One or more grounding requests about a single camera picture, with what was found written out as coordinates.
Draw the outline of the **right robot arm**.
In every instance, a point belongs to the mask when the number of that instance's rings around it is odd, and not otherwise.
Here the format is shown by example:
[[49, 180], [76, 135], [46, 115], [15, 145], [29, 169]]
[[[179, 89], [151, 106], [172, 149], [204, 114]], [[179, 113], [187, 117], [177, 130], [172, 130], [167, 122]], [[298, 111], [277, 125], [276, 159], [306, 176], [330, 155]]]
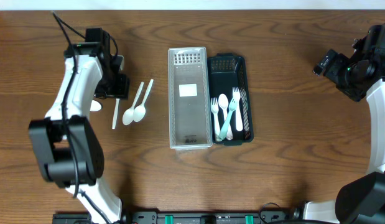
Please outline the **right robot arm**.
[[366, 99], [371, 116], [368, 169], [342, 187], [336, 199], [296, 208], [289, 223], [385, 223], [385, 23], [370, 27], [352, 47], [351, 57], [330, 49], [313, 72], [353, 101]]

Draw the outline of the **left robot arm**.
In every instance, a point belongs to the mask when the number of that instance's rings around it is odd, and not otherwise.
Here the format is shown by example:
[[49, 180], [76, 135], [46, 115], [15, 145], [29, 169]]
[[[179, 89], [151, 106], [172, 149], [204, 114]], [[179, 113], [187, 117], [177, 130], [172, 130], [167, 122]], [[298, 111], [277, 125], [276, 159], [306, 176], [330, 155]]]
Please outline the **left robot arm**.
[[126, 99], [124, 58], [111, 54], [112, 37], [86, 30], [85, 41], [64, 51], [65, 74], [44, 119], [32, 120], [29, 136], [43, 179], [73, 194], [92, 223], [121, 223], [123, 205], [103, 177], [104, 154], [90, 124], [94, 98]]

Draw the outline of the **white spoon bowl up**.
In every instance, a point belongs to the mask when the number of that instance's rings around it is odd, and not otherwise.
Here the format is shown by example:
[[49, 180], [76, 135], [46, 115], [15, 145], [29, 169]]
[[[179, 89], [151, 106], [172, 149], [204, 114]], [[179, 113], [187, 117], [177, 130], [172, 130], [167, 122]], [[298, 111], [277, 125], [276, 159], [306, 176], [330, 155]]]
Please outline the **white spoon bowl up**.
[[120, 99], [116, 98], [116, 104], [115, 104], [114, 113], [113, 113], [112, 129], [116, 129], [117, 120], [118, 120], [119, 102], [120, 102]]

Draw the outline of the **pale green plastic fork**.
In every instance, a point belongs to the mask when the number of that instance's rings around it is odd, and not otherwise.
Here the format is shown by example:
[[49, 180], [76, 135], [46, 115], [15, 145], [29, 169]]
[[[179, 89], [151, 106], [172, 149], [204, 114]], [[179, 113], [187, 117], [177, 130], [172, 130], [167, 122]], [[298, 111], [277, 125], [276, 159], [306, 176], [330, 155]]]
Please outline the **pale green plastic fork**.
[[225, 122], [223, 123], [223, 126], [221, 127], [221, 131], [218, 136], [220, 141], [226, 138], [228, 128], [230, 126], [231, 117], [233, 112], [236, 110], [236, 108], [237, 108], [237, 101], [234, 98], [232, 98], [228, 106], [228, 115], [225, 119]]

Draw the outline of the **white spoon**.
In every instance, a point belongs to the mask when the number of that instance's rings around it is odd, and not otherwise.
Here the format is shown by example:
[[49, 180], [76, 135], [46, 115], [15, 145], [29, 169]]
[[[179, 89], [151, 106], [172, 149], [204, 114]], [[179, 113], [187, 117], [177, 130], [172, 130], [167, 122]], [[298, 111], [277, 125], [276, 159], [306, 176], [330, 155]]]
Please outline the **white spoon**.
[[[226, 121], [226, 118], [228, 116], [228, 105], [229, 105], [227, 96], [224, 93], [220, 94], [219, 98], [218, 98], [218, 102], [219, 102], [220, 108], [223, 111], [224, 121]], [[233, 138], [233, 134], [232, 134], [230, 126], [228, 126], [228, 129], [226, 132], [226, 139], [232, 140], [232, 138]]]
[[151, 88], [153, 86], [153, 82], [154, 80], [151, 79], [149, 84], [148, 84], [148, 87], [146, 89], [146, 92], [145, 92], [145, 95], [143, 97], [143, 100], [142, 100], [142, 103], [137, 106], [134, 110], [134, 114], [133, 114], [133, 120], [134, 122], [140, 122], [146, 115], [146, 101], [148, 99], [148, 96], [149, 96], [149, 93], [151, 92]]
[[102, 109], [102, 104], [99, 101], [93, 100], [91, 102], [90, 111], [91, 112], [97, 112]]
[[143, 86], [144, 86], [144, 82], [141, 82], [139, 85], [139, 88], [137, 89], [137, 93], [134, 97], [134, 101], [133, 101], [131, 107], [128, 108], [123, 114], [122, 121], [123, 121], [123, 125], [125, 125], [125, 126], [131, 124], [134, 121], [134, 118], [133, 118], [134, 117], [134, 109], [135, 109], [136, 103], [140, 97]]

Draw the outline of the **white fork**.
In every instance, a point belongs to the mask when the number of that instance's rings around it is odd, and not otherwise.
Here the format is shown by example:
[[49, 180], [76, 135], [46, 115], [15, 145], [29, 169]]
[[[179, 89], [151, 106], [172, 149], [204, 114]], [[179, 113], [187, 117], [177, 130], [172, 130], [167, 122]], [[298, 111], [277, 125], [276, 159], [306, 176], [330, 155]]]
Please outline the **white fork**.
[[241, 94], [239, 92], [238, 87], [233, 87], [233, 98], [236, 100], [236, 130], [237, 131], [242, 131], [243, 130], [243, 124], [242, 124], [242, 117], [241, 117], [241, 111], [239, 107], [239, 101], [241, 99]]
[[214, 131], [215, 131], [215, 139], [216, 141], [221, 141], [219, 135], [220, 135], [220, 124], [218, 119], [218, 112], [219, 112], [219, 106], [218, 106], [218, 100], [216, 98], [211, 98], [211, 112], [213, 114], [214, 119]]

